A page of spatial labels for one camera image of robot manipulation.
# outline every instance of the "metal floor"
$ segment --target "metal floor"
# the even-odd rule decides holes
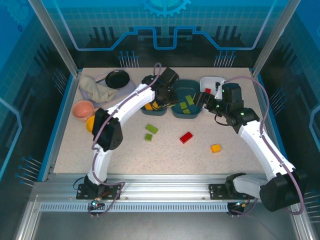
[[[297,239],[291,216],[268,212],[261,204],[250,214],[281,240]],[[256,220],[226,213],[86,213],[42,212],[34,240],[273,240]]]

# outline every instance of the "glass panel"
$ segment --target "glass panel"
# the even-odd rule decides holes
[[[303,0],[261,71],[288,159],[309,175],[319,192],[320,170],[320,3]],[[319,200],[306,206],[318,224]]]
[[[252,67],[287,0],[43,3],[79,68]]]
[[[1,3],[0,167],[6,160],[8,164],[0,174],[0,239],[13,239],[70,73],[28,1]],[[20,133],[17,117],[9,109],[19,114]],[[29,156],[39,163],[22,161]]]

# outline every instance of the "pink bowl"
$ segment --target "pink bowl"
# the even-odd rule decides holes
[[[78,101],[72,107],[72,114],[82,122],[86,122],[95,113],[94,105],[87,100]]]

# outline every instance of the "green block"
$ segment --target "green block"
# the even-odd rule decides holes
[[[185,110],[183,110],[183,113],[184,114],[190,114],[191,112],[189,111],[189,109],[185,109]]]
[[[180,107],[181,107],[181,109],[186,109],[187,104],[185,102],[180,102]]]
[[[147,133],[144,137],[144,140],[151,142],[152,141],[152,134]]]
[[[150,133],[156,134],[158,132],[158,128],[148,124],[145,129],[147,129]]]
[[[188,95],[185,96],[186,101],[188,102],[189,105],[193,105],[194,104],[194,99],[192,96]]]

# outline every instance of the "wire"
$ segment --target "wire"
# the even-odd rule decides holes
[[[236,213],[236,214],[238,214],[238,216],[240,216],[240,217],[242,217],[242,216],[244,216],[244,214],[242,214],[242,212],[240,212],[240,211],[237,211],[237,210],[231,210],[231,212],[234,212],[234,213]],[[253,219],[254,221],[256,221],[256,222],[258,222],[261,226],[263,226],[272,236],[274,236],[274,238],[275,239],[279,239],[280,240],[280,238],[276,235],[276,234],[274,234],[272,231],[271,231],[271,229],[269,228],[269,227],[267,227],[267,225],[265,225],[262,221],[260,221],[259,219],[257,219],[257,218],[255,218],[255,217],[253,217],[253,216],[251,216],[251,215],[245,215],[246,217],[248,217],[248,218],[250,218],[250,219]]]
[[[75,185],[76,185],[76,183],[77,183],[78,181],[80,181],[81,179],[84,179],[84,178],[85,178],[85,177],[82,176],[82,177],[79,177],[77,180],[75,180],[75,182],[73,183],[73,186],[72,186],[74,190],[77,190],[77,191],[78,191],[78,189],[75,188]]]
[[[214,120],[215,120],[215,122],[216,122],[217,124],[219,124],[219,125],[221,125],[221,126],[224,126],[224,127],[228,127],[228,126],[229,126],[229,124],[224,124],[224,123],[218,122],[218,121],[217,121],[217,116],[218,116],[218,113],[214,116]]]
[[[251,78],[251,77],[248,77],[248,76],[236,76],[236,77],[233,77],[233,78],[230,78],[228,80],[226,80],[224,83],[228,83],[228,82],[231,82],[231,81],[234,81],[234,80],[237,80],[237,79],[247,79],[247,80],[251,80],[252,82],[254,82],[255,84],[258,85],[258,87],[261,88],[261,90],[263,91],[263,94],[265,96],[265,101],[266,101],[266,111],[265,111],[265,114],[261,120],[261,123],[260,123],[260,136],[262,138],[262,140],[264,141],[264,143],[266,144],[266,146],[269,148],[269,150],[272,152],[272,154],[274,155],[274,157],[278,160],[278,162],[283,166],[284,170],[288,173],[290,179],[292,180],[292,183],[297,191],[297,194],[299,196],[299,201],[300,201],[300,210],[297,211],[297,212],[294,212],[294,211],[290,211],[288,210],[287,208],[285,208],[286,211],[288,211],[289,213],[293,214],[293,215],[300,215],[303,213],[303,211],[305,210],[305,204],[304,204],[304,197],[301,193],[301,190],[300,190],[300,187],[296,181],[296,179],[294,178],[294,176],[292,175],[292,173],[290,172],[289,168],[284,164],[284,162],[282,161],[282,159],[278,156],[278,154],[275,152],[275,150],[271,147],[271,145],[269,144],[269,142],[267,141],[266,137],[264,136],[264,124],[265,124],[265,121],[267,119],[267,116],[268,116],[268,112],[269,112],[269,107],[270,107],[270,102],[269,102],[269,98],[268,98],[268,94],[267,94],[267,91],[266,89],[264,88],[264,86],[262,86],[262,84],[260,82],[258,82],[257,80]]]
[[[99,215],[105,214],[105,213],[107,213],[107,212],[110,210],[110,208],[111,208],[112,205],[115,203],[115,201],[116,201],[116,199],[118,198],[118,196],[120,195],[120,193],[121,193],[124,185],[126,184],[126,182],[122,181],[122,182],[118,182],[118,183],[106,183],[106,182],[101,181],[101,180],[98,178],[98,176],[96,175],[95,165],[96,165],[96,160],[97,160],[98,154],[99,154],[99,152],[100,152],[100,149],[97,148],[97,147],[95,147],[95,146],[96,146],[96,144],[97,144],[97,141],[98,141],[98,139],[99,139],[99,137],[100,137],[103,129],[104,129],[105,126],[108,124],[108,122],[111,120],[111,118],[121,109],[121,107],[122,107],[123,105],[125,105],[128,101],[130,101],[132,98],[134,98],[135,96],[137,96],[138,94],[142,93],[143,91],[145,91],[145,90],[147,90],[148,88],[150,88],[153,84],[155,84],[155,82],[156,82],[156,81],[158,80],[158,78],[160,77],[161,68],[162,68],[161,63],[157,62],[157,63],[154,65],[154,67],[153,67],[153,72],[154,72],[154,73],[155,73],[156,67],[159,67],[159,70],[158,70],[158,73],[157,73],[157,75],[155,76],[154,80],[153,80],[149,85],[145,86],[143,89],[139,90],[139,91],[136,92],[135,94],[132,94],[132,95],[129,96],[127,99],[125,99],[122,103],[120,103],[120,105],[117,107],[117,109],[115,109],[115,110],[110,114],[110,116],[103,122],[103,124],[101,125],[98,133],[96,134],[96,136],[95,136],[95,138],[94,138],[94,140],[93,140],[93,144],[92,144],[91,149],[92,149],[92,150],[95,150],[96,153],[95,153],[95,155],[94,155],[94,157],[93,157],[91,170],[92,170],[92,175],[93,175],[94,179],[95,179],[98,183],[100,183],[100,184],[102,184],[102,185],[105,185],[105,186],[117,186],[117,185],[121,185],[121,187],[120,187],[120,189],[118,190],[118,192],[117,192],[114,200],[112,201],[112,203],[109,205],[109,207],[108,207],[103,213],[100,213]]]

